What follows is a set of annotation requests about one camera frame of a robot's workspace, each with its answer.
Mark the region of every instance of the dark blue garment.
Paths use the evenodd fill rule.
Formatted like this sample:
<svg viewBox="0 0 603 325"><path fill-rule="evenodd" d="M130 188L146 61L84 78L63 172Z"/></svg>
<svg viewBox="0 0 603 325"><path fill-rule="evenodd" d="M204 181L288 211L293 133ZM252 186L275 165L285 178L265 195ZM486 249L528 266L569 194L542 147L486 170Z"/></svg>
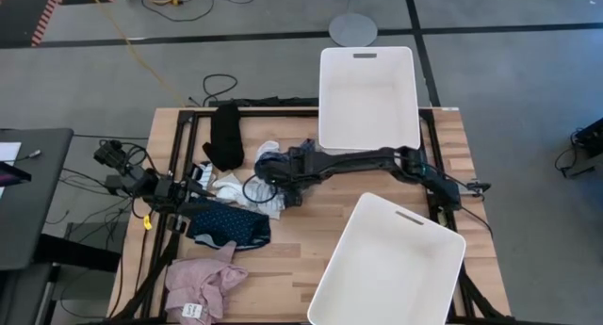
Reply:
<svg viewBox="0 0 603 325"><path fill-rule="evenodd" d="M224 203L199 198L209 209L190 218L187 237L219 249L233 240L236 250L252 250L270 243L269 217Z"/></svg>

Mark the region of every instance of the wooden tabletop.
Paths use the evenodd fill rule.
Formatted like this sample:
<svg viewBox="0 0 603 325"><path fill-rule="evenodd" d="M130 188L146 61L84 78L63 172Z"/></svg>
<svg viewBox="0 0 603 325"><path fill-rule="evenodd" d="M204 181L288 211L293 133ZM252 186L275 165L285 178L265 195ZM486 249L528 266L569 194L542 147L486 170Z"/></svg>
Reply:
<svg viewBox="0 0 603 325"><path fill-rule="evenodd" d="M168 169L178 110L159 108L155 112L148 151L159 171L166 172ZM446 172L462 181L475 178L461 113L456 108L435 108L433 116ZM241 182L253 174L255 151L263 142L276 140L280 142L283 152L290 146L299 145L306 138L318 136L317 118L243 118L240 127L245 162L240 169L234 171L234 174ZM187 129L188 127L185 129L185 136L188 135ZM209 141L209 131L210 119L201 118L193 155L196 163L206 160L201 145ZM431 158L427 128L423 128L423 131L428 157ZM186 137L183 138L179 159L185 157L186 140ZM176 178L180 177L182 167L180 161ZM258 250L235 254L234 263L246 268L250 274L244 283L230 293L229 308L222 321L307 321L306 312L320 277L331 258L350 212L364 192L375 193L411 211L428 216L423 186L403 184L383 171L333 176L307 192L304 195L303 206L289 208L282 212L280 220L270 221L272 231L270 244ZM463 205L486 219L480 199L463 197ZM136 202L136 208L139 213L149 211L149 207L142 201ZM456 212L456 223L459 233L467 243L464 262L468 275L498 311L506 315L510 314L498 269L497 255L488 231L464 211ZM139 282L141 283L146 277L155 231L156 228L149 231L142 252L144 234L142 222L134 217L130 218L120 267L123 269L123 284L117 312L134 294L141 255ZM182 236L178 257L202 258L211 255L212 252L213 250L206 246L196 245L191 239ZM116 277L109 311L118 298L121 284L120 274ZM152 316L159 313L163 278L162 274L155 286Z"/></svg>

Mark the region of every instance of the pink cloth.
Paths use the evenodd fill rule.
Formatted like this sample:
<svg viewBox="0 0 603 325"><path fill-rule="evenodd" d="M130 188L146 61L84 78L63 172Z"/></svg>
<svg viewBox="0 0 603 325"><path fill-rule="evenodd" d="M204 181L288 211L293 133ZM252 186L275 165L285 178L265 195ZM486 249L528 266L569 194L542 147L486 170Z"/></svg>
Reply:
<svg viewBox="0 0 603 325"><path fill-rule="evenodd" d="M166 274L170 290L166 311L183 325L210 325L224 316L225 294L247 277L247 270L230 264L236 243L229 241L214 258L182 260L172 264ZM200 319L182 317L186 303L203 307Z"/></svg>

